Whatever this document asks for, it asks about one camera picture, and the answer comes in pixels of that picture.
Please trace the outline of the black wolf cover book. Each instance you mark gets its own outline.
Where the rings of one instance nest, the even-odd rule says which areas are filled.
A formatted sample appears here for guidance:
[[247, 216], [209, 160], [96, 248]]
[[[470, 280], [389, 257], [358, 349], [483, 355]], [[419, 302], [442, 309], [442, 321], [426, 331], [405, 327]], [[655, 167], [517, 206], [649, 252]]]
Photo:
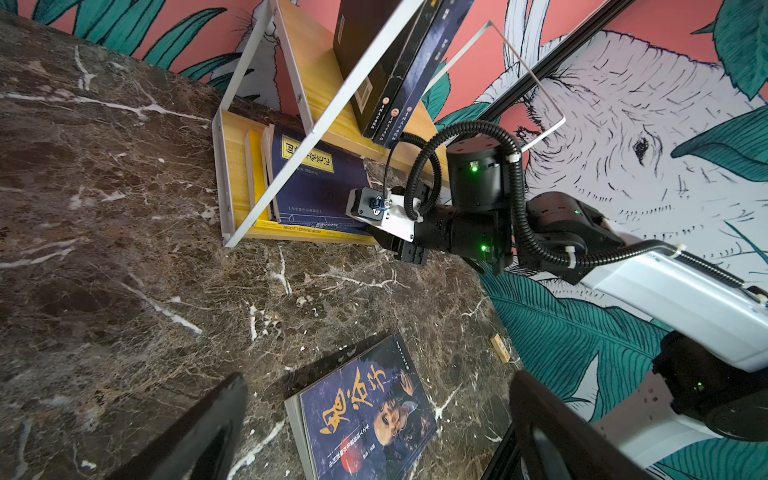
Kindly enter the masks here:
[[398, 34], [393, 44], [383, 55], [380, 61], [382, 75], [376, 77], [374, 91], [376, 103], [373, 107], [370, 125], [366, 127], [365, 134], [369, 134], [371, 140], [377, 145], [383, 145], [384, 141], [378, 139], [378, 134], [383, 131], [383, 126], [390, 118], [389, 109], [393, 106], [395, 97], [402, 87], [407, 72], [413, 63], [420, 46], [437, 15], [441, 1], [423, 1], [420, 9]]

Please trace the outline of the small wooden block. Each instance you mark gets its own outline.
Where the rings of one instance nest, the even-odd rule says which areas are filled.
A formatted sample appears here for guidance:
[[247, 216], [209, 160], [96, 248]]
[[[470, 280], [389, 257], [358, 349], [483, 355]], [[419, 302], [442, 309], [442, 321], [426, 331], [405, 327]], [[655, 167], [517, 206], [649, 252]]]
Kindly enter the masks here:
[[507, 364], [511, 361], [511, 353], [499, 334], [490, 338], [490, 344], [502, 363]]

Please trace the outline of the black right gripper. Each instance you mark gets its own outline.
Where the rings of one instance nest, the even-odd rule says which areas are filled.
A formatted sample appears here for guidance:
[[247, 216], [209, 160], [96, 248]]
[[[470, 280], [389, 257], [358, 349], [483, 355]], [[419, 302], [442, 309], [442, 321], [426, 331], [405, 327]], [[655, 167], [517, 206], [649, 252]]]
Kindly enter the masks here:
[[511, 214], [505, 210], [477, 213], [437, 205], [416, 221], [412, 241], [370, 225], [366, 231], [395, 259], [415, 265], [425, 265], [428, 254], [436, 251], [461, 257], [480, 273], [486, 266], [501, 273], [515, 258]]

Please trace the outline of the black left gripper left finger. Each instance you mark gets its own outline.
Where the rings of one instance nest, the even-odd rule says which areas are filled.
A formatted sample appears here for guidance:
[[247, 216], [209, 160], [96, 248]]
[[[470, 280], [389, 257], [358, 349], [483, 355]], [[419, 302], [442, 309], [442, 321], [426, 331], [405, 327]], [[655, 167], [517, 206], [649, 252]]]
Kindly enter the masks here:
[[225, 479], [248, 401], [243, 375], [225, 378], [111, 479]]

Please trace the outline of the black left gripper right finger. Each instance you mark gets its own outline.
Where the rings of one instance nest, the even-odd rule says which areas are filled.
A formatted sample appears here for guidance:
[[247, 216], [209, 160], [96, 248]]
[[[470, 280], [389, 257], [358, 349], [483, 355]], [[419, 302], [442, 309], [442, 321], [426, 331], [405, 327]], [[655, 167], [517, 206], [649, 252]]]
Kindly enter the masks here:
[[511, 414], [522, 460], [531, 479], [648, 479], [526, 371], [510, 383]]

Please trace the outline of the yellow book on shelf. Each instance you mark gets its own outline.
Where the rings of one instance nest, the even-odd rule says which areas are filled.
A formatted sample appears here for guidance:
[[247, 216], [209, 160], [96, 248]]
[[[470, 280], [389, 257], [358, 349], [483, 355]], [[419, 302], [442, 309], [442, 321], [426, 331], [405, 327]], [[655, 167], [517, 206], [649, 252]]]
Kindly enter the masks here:
[[[249, 204], [251, 206], [256, 205], [257, 200], [271, 185], [265, 182], [263, 175], [261, 141], [264, 130], [261, 133], [251, 130], [245, 137], [245, 164], [248, 188], [250, 189]], [[262, 212], [255, 224], [255, 230], [265, 238], [353, 244], [372, 244], [374, 242], [369, 233], [360, 235], [303, 226], [280, 225], [270, 219], [270, 205], [271, 203]]]

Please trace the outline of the right black frame post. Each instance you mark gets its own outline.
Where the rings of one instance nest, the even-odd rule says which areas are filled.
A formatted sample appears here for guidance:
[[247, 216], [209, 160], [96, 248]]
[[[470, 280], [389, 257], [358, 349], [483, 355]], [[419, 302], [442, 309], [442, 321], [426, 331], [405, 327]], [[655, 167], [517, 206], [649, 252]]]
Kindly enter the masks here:
[[610, 0], [605, 1], [595, 13], [586, 18], [572, 33], [556, 39], [555, 45], [545, 53], [541, 53], [541, 59], [532, 65], [533, 73], [524, 72], [507, 88], [504, 87], [501, 96], [489, 102], [488, 106], [478, 116], [480, 120], [498, 121], [502, 115], [512, 106], [521, 103], [535, 87], [535, 80], [543, 80], [545, 76], [555, 70], [579, 48], [581, 48], [598, 31], [604, 29], [609, 23], [625, 11], [634, 0]]

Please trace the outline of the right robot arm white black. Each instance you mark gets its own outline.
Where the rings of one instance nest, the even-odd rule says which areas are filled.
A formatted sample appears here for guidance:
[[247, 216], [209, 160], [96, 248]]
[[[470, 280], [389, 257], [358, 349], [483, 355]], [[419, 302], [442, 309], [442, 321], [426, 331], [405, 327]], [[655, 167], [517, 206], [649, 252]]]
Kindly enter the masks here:
[[583, 429], [573, 413], [537, 401], [566, 440], [605, 446], [615, 463], [647, 467], [716, 438], [767, 438], [767, 295], [660, 240], [626, 242], [570, 195], [525, 197], [524, 147], [488, 122], [463, 122], [430, 140], [399, 192], [350, 193], [348, 215], [399, 260], [429, 251], [501, 273], [512, 262], [612, 295], [669, 327], [639, 387]]

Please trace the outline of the wooden white-framed book shelf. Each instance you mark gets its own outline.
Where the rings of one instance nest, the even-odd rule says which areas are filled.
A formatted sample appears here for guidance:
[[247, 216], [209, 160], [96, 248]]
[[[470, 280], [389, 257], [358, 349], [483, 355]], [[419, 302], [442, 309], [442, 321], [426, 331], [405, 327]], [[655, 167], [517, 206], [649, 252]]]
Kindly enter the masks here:
[[[339, 72], [339, 67], [335, 57], [331, 53], [331, 32], [319, 23], [302, 13], [298, 6], [290, 1], [266, 1], [266, 10], [258, 14], [254, 30], [251, 32], [244, 52], [238, 60], [238, 65], [233, 72], [233, 78], [225, 91], [219, 109], [212, 121], [212, 133], [214, 140], [214, 153], [216, 162], [217, 189], [220, 207], [220, 219], [222, 239], [225, 247], [234, 248], [244, 238], [264, 239], [264, 240], [288, 240], [288, 241], [318, 241], [330, 243], [354, 243], [360, 239], [366, 243], [362, 237], [353, 237], [342, 234], [336, 236], [329, 234], [317, 235], [319, 230], [307, 229], [307, 232], [299, 232], [281, 227], [275, 222], [264, 220], [261, 216], [250, 223], [250, 229], [246, 231], [242, 226], [243, 222], [251, 220], [251, 205], [259, 206], [261, 196], [254, 189], [256, 188], [253, 173], [247, 173], [246, 166], [247, 155], [250, 154], [250, 143], [246, 138], [251, 130], [261, 134], [269, 124], [281, 124], [297, 130], [306, 135], [314, 127], [315, 120], [318, 120], [327, 106], [335, 98], [332, 94], [337, 94], [342, 89], [343, 80]], [[300, 116], [291, 117], [282, 115], [280, 112], [268, 112], [269, 115], [263, 119], [238, 115], [230, 111], [234, 101], [235, 87], [245, 76], [246, 60], [255, 55], [258, 49], [259, 40], [255, 40], [256, 33], [264, 33], [265, 28], [274, 23], [276, 32], [280, 39], [281, 46], [284, 44], [288, 50], [283, 56], [286, 58], [292, 88], [298, 92]], [[451, 58], [447, 65], [437, 72], [436, 77], [428, 85], [434, 88], [439, 80], [447, 75], [448, 70], [456, 65], [462, 56], [464, 56], [479, 39], [489, 31], [495, 31], [501, 35], [502, 40], [507, 43], [506, 48], [517, 59], [517, 64], [523, 66], [526, 75], [532, 73], [529, 67], [533, 66], [533, 60], [519, 54], [523, 53], [527, 44], [524, 41], [509, 43], [505, 34], [498, 30], [496, 25], [488, 21], [473, 37], [471, 37], [464, 46]], [[325, 130], [322, 130], [321, 141], [335, 145], [345, 151], [351, 152], [353, 156], [359, 159], [369, 159], [384, 163], [387, 153], [381, 146], [375, 145], [368, 139], [364, 139], [359, 133], [354, 120], [352, 107], [346, 105], [340, 109], [338, 115], [334, 118], [332, 124], [328, 124]], [[430, 119], [426, 107], [419, 103], [415, 108], [408, 124], [405, 126], [405, 132], [427, 138], [437, 134], [436, 127]]]

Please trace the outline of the navy book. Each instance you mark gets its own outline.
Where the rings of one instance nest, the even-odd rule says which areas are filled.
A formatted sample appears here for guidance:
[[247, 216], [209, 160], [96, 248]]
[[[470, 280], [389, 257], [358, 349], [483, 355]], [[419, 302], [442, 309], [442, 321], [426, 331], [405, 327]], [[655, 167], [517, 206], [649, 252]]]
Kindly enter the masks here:
[[[263, 175], [271, 184], [304, 139], [279, 124], [264, 130]], [[349, 193], [370, 185], [361, 159], [320, 141], [272, 200], [269, 217], [280, 225], [366, 235], [364, 224], [345, 213]]]

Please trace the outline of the illustrated magazine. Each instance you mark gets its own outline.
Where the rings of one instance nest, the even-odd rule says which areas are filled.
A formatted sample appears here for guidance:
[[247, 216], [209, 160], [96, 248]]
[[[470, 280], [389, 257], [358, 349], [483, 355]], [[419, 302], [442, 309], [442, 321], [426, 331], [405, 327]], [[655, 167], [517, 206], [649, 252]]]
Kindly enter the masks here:
[[437, 430], [399, 332], [284, 405], [308, 479], [403, 479]]
[[392, 148], [399, 138], [427, 85], [470, 11], [473, 0], [441, 1], [435, 18], [416, 52], [393, 105], [389, 119], [381, 125], [376, 139]]

